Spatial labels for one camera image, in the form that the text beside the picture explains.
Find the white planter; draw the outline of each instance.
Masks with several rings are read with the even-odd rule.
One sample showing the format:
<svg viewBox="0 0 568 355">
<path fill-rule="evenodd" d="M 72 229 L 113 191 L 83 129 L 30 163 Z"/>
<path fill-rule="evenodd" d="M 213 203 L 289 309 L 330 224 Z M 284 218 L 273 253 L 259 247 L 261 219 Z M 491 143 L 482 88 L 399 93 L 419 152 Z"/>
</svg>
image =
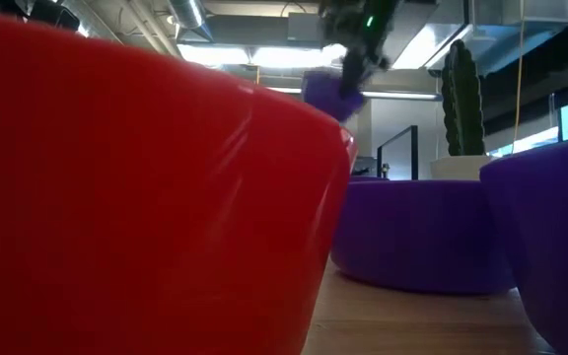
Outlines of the white planter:
<svg viewBox="0 0 568 355">
<path fill-rule="evenodd" d="M 488 156 L 462 156 L 438 159 L 431 163 L 433 179 L 477 180 L 479 169 L 492 162 Z"/>
</svg>

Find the cactus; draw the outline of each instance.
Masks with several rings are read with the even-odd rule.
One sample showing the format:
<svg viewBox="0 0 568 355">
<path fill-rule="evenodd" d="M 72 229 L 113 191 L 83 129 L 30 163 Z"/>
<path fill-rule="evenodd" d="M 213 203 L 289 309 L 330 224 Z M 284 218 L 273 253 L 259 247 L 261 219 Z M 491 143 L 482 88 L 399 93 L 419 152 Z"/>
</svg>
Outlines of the cactus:
<svg viewBox="0 0 568 355">
<path fill-rule="evenodd" d="M 485 155 L 476 64 L 461 40 L 451 45 L 442 71 L 444 125 L 451 156 Z"/>
</svg>

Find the table surface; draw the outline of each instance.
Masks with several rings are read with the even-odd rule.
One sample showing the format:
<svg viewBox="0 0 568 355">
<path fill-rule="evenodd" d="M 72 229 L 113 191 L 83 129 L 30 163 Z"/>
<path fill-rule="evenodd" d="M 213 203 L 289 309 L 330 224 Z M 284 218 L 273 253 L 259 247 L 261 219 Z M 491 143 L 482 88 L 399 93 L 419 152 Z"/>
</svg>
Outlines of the table surface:
<svg viewBox="0 0 568 355">
<path fill-rule="evenodd" d="M 516 290 L 455 297 L 376 288 L 329 263 L 303 355 L 550 355 Z"/>
</svg>

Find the potted cactus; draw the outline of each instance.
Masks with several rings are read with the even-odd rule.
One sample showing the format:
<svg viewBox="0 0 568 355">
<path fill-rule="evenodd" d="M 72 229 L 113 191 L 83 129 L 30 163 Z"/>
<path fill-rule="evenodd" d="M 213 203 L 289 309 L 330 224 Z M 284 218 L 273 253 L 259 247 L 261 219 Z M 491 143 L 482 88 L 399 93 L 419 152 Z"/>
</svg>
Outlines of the potted cactus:
<svg viewBox="0 0 568 355">
<path fill-rule="evenodd" d="M 433 179 L 479 180 L 479 169 L 489 163 L 483 143 L 480 81 L 472 55 L 456 40 L 442 71 L 444 124 L 450 157 L 431 163 Z"/>
</svg>

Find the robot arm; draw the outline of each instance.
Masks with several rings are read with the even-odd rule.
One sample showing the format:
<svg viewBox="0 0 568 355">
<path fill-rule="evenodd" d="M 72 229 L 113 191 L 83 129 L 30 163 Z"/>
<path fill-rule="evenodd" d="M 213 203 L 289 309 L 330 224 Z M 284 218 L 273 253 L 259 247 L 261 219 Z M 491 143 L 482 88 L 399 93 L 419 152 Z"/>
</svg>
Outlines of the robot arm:
<svg viewBox="0 0 568 355">
<path fill-rule="evenodd" d="M 372 74 L 388 70 L 383 45 L 392 30 L 395 10 L 401 0 L 321 0 L 325 44 L 347 48 L 343 59 L 340 94 L 357 91 Z"/>
</svg>

